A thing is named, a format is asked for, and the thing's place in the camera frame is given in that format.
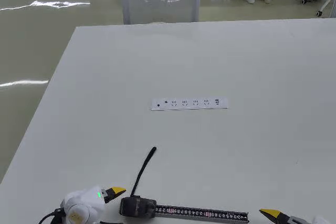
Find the black cable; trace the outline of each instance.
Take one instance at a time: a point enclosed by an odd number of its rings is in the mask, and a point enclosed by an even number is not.
[[[101,224],[123,224],[123,223],[119,223],[119,222],[105,222],[105,221],[101,221]]]
[[[147,158],[146,158],[145,161],[143,162],[143,165],[142,165],[142,167],[141,167],[141,170],[139,171],[139,174],[138,174],[138,176],[137,176],[137,180],[135,181],[135,184],[134,184],[134,186],[133,186],[133,189],[132,189],[132,192],[131,192],[131,197],[134,195],[135,190],[136,190],[136,188],[137,188],[137,186],[138,186],[140,177],[141,177],[143,171],[145,170],[146,165],[148,164],[149,160],[151,160],[151,158],[152,158],[152,156],[153,156],[153,154],[154,154],[155,151],[156,151],[156,147],[153,147],[153,148],[151,149],[151,151],[148,153]]]
[[[54,216],[50,224],[60,224],[62,223],[62,217],[65,217],[65,215],[64,208],[56,208],[50,214],[45,215],[38,224],[42,224],[42,222],[50,216]]]
[[[41,224],[43,221],[45,221],[45,219],[47,219],[50,216],[55,216],[55,212],[51,212],[50,214],[45,215],[38,224]]]

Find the socket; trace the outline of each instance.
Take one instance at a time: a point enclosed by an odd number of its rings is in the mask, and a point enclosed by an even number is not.
[[[152,100],[152,110],[228,109],[225,97],[214,98],[160,98]]]

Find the glossy floor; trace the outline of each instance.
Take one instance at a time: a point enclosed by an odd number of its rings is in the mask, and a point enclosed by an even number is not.
[[[319,5],[201,0],[200,21],[314,18]],[[0,0],[0,24],[2,180],[74,28],[122,24],[121,0]]]

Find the white table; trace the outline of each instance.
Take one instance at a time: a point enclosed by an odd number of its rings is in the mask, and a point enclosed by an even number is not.
[[[336,19],[77,28],[0,185],[1,223],[37,223],[95,184],[129,194],[154,145],[138,195],[332,223],[335,36]],[[150,111],[153,97],[204,95],[230,108]],[[104,220],[135,223],[119,202]]]

